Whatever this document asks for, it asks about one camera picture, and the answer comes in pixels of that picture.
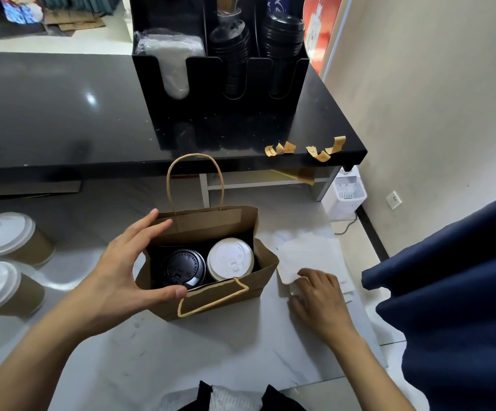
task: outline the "hand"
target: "hand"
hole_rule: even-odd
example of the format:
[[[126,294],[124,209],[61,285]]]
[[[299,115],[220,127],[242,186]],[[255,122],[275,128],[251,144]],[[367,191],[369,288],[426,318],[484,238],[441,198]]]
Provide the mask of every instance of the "hand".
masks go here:
[[[293,296],[292,309],[322,341],[331,348],[340,348],[359,337],[350,318],[339,281],[332,274],[316,269],[300,269],[295,282],[303,299]]]
[[[47,315],[60,331],[69,331],[80,340],[112,329],[150,306],[187,296],[182,285],[157,290],[141,290],[132,268],[151,239],[168,229],[172,220],[151,224],[159,211],[129,226],[111,241],[94,270]]]

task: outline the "brown paper bag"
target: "brown paper bag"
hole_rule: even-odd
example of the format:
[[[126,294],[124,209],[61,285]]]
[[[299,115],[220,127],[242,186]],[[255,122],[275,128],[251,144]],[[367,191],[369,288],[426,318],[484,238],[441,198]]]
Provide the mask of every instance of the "brown paper bag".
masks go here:
[[[170,195],[170,173],[178,161],[191,156],[207,157],[216,166],[221,180],[219,207],[176,211]],[[149,310],[164,320],[171,321],[259,297],[274,273],[279,259],[269,249],[265,248],[265,245],[260,240],[255,238],[259,224],[257,207],[223,206],[225,194],[223,176],[216,161],[206,154],[186,154],[176,159],[170,165],[166,175],[166,192],[173,212],[160,214],[155,224],[161,223],[170,217],[174,220],[174,223],[167,231],[154,238],[149,245],[183,245],[211,239],[224,239],[234,234],[253,231],[253,252],[259,263],[260,270],[253,271],[251,274],[241,278],[235,277],[219,283],[194,288],[189,290],[187,297],[182,300],[159,304]],[[145,264],[140,270],[135,283],[141,289],[150,289],[150,259],[147,252],[145,252],[145,257]]]

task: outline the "wall socket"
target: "wall socket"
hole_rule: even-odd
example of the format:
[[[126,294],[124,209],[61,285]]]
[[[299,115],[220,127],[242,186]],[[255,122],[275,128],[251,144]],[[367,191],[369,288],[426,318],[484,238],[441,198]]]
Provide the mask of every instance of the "wall socket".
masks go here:
[[[402,203],[402,200],[400,200],[398,194],[394,190],[386,197],[386,201],[391,209],[396,209]]]

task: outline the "clear plastic bag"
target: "clear plastic bag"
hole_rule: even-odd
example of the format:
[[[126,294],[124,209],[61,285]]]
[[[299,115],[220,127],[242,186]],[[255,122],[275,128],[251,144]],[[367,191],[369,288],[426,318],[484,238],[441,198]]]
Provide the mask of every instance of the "clear plastic bag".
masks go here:
[[[145,53],[159,60],[160,73],[166,93],[175,99],[189,95],[189,80],[185,59],[205,56],[203,41],[198,36],[172,33],[165,29],[158,33],[139,33],[135,53]]]

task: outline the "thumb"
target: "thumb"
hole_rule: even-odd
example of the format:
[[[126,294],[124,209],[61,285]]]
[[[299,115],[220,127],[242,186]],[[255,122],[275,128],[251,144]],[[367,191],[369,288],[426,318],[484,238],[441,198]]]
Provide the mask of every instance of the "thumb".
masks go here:
[[[187,296],[187,289],[182,285],[169,285],[156,290],[143,290],[143,304],[154,306],[170,300],[179,300]]]
[[[292,306],[292,310],[297,313],[297,315],[303,320],[307,325],[310,323],[310,318],[305,309],[305,306],[301,303],[298,296],[294,295],[289,298],[289,303]]]

